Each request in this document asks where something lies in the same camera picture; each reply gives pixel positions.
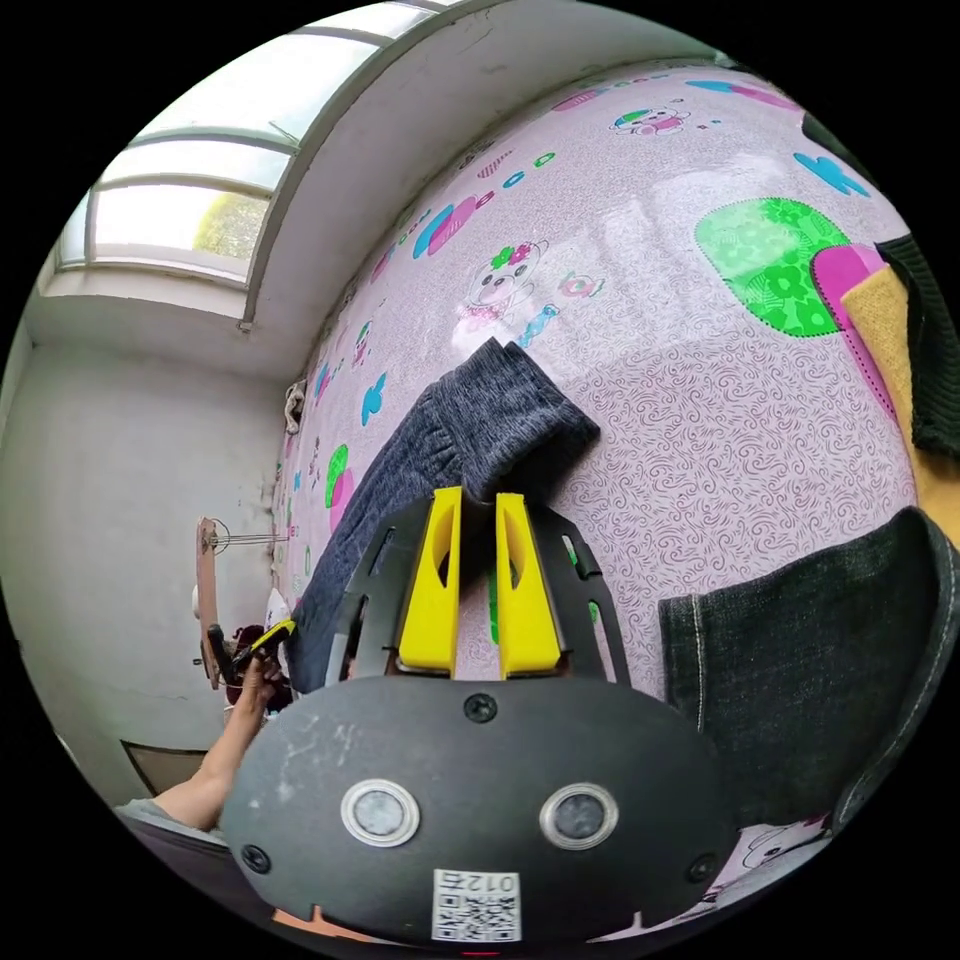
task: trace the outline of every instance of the hand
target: hand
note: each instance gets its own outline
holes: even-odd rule
[[[265,710],[283,676],[276,660],[253,657],[243,675],[240,698],[257,710]]]

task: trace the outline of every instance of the yellow cloth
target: yellow cloth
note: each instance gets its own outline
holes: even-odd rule
[[[913,387],[904,285],[884,267],[841,299],[893,401],[917,487],[917,504],[960,549],[960,464],[913,445]]]

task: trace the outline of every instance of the stitching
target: stitching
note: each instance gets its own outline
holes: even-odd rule
[[[930,689],[930,685],[933,683],[933,678],[937,675],[937,668],[940,665],[940,660],[943,657],[943,651],[946,649],[947,645],[947,630],[950,625],[953,623],[953,617],[951,612],[953,609],[953,601],[957,592],[957,580],[953,575],[953,554],[950,549],[947,550],[947,564],[950,567],[950,599],[947,601],[947,616],[944,619],[943,630],[940,631],[940,639],[937,641],[937,655],[934,658],[933,665],[930,668],[930,672],[927,674],[927,679],[923,684],[923,689],[920,691],[920,695],[917,697],[916,701],[913,704],[913,709],[910,711],[910,715],[906,720],[900,725],[900,729],[897,731],[896,736],[893,738],[890,746],[883,751],[883,755],[880,759],[872,765],[871,770],[875,770],[877,767],[881,766],[884,760],[900,745],[900,742],[903,740],[903,737],[907,731],[907,728],[913,723],[913,718],[916,716],[917,711],[920,709],[920,704],[923,702],[924,697],[927,694],[927,691]],[[838,818],[840,824],[843,824],[844,817],[847,813],[847,808],[853,802],[854,797],[856,796],[857,790],[860,789],[863,781],[866,780],[869,775],[870,770],[865,770],[857,778],[857,782],[853,785],[853,789],[847,794],[847,799],[843,804],[843,809],[840,811],[840,816]]]
[[[703,708],[704,708],[704,664],[703,664],[703,622],[700,617],[700,598],[694,594],[690,598],[693,605],[693,629],[697,636],[697,688],[699,691],[697,697],[697,731],[703,733]]]

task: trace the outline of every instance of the window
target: window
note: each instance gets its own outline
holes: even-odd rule
[[[274,192],[318,113],[449,3],[375,3],[228,63],[152,120],[67,222],[58,270],[159,269],[245,288]]]
[[[346,27],[377,33],[396,39],[411,27],[433,16],[433,11],[411,7],[405,3],[372,3],[356,10],[345,10],[311,23],[311,27]]]

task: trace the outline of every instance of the gray sleeve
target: gray sleeve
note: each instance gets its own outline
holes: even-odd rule
[[[136,820],[169,820],[171,823],[178,823],[165,810],[158,807],[153,800],[131,800],[129,803],[120,807],[114,807],[115,813],[123,814],[125,817],[133,817]]]
[[[214,829],[209,832],[204,832],[203,830],[195,830],[193,827],[188,827],[186,824],[171,817],[169,813],[157,806],[153,800],[131,800],[129,803],[123,804],[123,806],[114,807],[113,810],[114,813],[118,813],[121,816],[129,817],[133,820],[140,820],[144,823],[152,823],[155,826],[172,830],[174,833],[180,833],[187,837],[196,837],[201,840],[206,840],[208,843],[212,842],[226,845],[223,834],[219,830]]]

